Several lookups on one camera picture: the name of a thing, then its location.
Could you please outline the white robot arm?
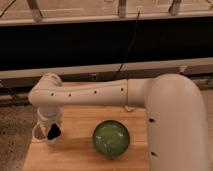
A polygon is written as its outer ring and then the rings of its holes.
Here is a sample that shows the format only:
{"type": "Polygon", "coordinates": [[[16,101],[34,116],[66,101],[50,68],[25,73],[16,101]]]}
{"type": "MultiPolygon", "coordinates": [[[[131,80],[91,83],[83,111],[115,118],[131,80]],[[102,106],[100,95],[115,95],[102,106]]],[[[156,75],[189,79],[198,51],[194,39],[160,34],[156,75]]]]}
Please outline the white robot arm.
{"type": "Polygon", "coordinates": [[[58,121],[64,105],[143,108],[149,171],[211,171],[204,98],[198,86],[183,75],[64,87],[58,75],[48,73],[28,99],[45,125],[58,121]]]}

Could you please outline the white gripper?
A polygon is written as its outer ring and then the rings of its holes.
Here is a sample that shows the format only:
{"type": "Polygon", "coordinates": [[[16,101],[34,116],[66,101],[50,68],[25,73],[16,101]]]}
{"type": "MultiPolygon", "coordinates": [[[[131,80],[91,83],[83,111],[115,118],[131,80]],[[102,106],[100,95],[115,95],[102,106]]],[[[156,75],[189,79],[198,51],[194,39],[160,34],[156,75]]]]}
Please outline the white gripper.
{"type": "Polygon", "coordinates": [[[59,107],[39,107],[37,109],[38,122],[42,125],[52,125],[47,138],[53,140],[61,135],[58,126],[61,125],[62,111],[59,107]]]}

